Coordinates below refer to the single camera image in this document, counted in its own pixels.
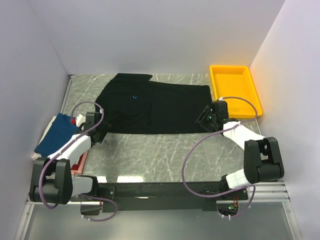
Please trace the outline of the black t shirt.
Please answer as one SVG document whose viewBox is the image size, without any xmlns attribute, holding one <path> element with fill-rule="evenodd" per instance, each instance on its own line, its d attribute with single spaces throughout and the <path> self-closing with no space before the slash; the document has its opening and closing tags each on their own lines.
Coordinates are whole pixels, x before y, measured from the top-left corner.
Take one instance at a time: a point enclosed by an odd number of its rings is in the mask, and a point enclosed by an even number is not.
<svg viewBox="0 0 320 240">
<path fill-rule="evenodd" d="M 119 134 L 194 134 L 196 122 L 212 102 L 208 85 L 163 83 L 150 74 L 118 73 L 95 102 L 104 110 L 109 131 Z"/>
</svg>

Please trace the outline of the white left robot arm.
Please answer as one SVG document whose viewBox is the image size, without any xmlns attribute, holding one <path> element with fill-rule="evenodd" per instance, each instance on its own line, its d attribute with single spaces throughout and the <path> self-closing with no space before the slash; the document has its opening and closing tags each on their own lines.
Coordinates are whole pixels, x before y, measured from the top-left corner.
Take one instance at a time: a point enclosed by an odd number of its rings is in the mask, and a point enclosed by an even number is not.
<svg viewBox="0 0 320 240">
<path fill-rule="evenodd" d="M 67 204 L 72 197 L 83 195 L 88 201 L 101 197 L 98 179 L 90 175 L 73 175 L 72 167 L 81 156 L 100 142 L 99 127 L 108 126 L 100 112 L 88 112 L 85 119 L 66 114 L 54 117 L 35 152 L 29 199 L 46 202 L 49 208 Z"/>
</svg>

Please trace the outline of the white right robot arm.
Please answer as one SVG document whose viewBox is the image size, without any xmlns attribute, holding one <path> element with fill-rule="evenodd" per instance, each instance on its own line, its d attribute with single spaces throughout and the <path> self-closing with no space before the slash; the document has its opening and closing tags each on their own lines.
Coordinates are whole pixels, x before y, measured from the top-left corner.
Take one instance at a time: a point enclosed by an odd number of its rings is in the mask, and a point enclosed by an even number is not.
<svg viewBox="0 0 320 240">
<path fill-rule="evenodd" d="M 213 101 L 205 106 L 196 122 L 206 131 L 221 134 L 243 149 L 242 169 L 221 178 L 219 193 L 215 197 L 230 200 L 242 187 L 284 177 L 285 169 L 277 139 L 257 134 L 239 120 L 230 118 L 226 101 Z"/>
</svg>

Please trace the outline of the folded blue t shirt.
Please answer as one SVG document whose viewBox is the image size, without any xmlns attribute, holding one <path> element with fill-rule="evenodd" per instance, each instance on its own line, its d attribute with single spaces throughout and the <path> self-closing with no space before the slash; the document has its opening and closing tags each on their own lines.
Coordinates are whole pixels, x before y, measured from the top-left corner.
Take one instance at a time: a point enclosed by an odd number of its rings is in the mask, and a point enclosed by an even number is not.
<svg viewBox="0 0 320 240">
<path fill-rule="evenodd" d="M 63 147 L 78 130 L 73 118 L 59 113 L 34 152 L 48 157 Z"/>
</svg>

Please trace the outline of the yellow plastic bin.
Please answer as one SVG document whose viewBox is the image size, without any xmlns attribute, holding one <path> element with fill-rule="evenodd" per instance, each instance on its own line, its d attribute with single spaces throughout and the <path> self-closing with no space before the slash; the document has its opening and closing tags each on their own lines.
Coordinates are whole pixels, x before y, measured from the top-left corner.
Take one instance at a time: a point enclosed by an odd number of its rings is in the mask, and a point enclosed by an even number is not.
<svg viewBox="0 0 320 240">
<path fill-rule="evenodd" d="M 221 97 L 240 97 L 248 100 L 254 107 L 239 99 L 227 99 L 228 113 L 231 118 L 252 119 L 255 111 L 263 114 L 255 85 L 247 66 L 211 65 L 210 79 L 215 100 Z"/>
</svg>

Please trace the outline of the folded white t shirt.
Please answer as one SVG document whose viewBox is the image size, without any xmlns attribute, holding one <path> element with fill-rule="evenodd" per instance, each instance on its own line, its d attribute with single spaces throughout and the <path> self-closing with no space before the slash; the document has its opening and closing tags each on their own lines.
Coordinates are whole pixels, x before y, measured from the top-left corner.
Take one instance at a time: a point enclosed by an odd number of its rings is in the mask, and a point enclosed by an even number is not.
<svg viewBox="0 0 320 240">
<path fill-rule="evenodd" d="M 40 140 L 39 140 L 39 143 L 40 144 L 42 142 L 42 140 L 44 139 L 44 137 L 46 136 L 47 132 L 49 131 L 50 127 L 52 126 L 52 123 L 54 122 L 54 120 L 56 119 L 56 116 L 53 116 L 52 119 L 50 120 L 50 122 L 48 123 L 47 127 L 45 128 Z M 31 159 L 33 161 L 35 161 L 37 158 L 40 158 L 42 155 L 40 153 L 36 153 L 35 151 L 33 152 L 33 155 L 31 157 Z"/>
</svg>

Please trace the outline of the black base crossbar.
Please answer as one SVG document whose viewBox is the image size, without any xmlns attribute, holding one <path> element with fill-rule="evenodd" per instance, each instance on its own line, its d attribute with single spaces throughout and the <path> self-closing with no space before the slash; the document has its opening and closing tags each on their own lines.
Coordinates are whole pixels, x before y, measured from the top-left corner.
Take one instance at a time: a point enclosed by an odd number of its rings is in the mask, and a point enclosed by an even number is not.
<svg viewBox="0 0 320 240">
<path fill-rule="evenodd" d="M 182 182 L 99 183 L 94 197 L 114 201 L 119 211 L 193 210 L 216 211 L 217 201 L 248 200 L 245 190 L 215 198 L 190 193 Z"/>
</svg>

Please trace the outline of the aluminium rail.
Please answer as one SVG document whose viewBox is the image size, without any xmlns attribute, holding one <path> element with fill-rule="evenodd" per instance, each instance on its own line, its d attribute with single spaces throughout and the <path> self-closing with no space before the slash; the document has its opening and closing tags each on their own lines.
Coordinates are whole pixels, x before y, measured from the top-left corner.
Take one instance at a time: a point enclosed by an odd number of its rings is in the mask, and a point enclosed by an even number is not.
<svg viewBox="0 0 320 240">
<path fill-rule="evenodd" d="M 246 190 L 248 200 L 238 200 L 239 203 L 248 203 L 253 193 L 253 187 Z M 217 204 L 231 204 L 233 200 L 216 200 Z M 281 203 L 290 202 L 287 188 L 283 181 L 280 182 L 261 182 L 255 184 L 255 194 L 252 203 Z M 69 201 L 68 205 L 98 205 L 98 201 L 80 201 L 80 197 L 76 197 L 75 201 Z M 25 205 L 41 205 L 40 202 L 32 202 L 27 199 Z"/>
</svg>

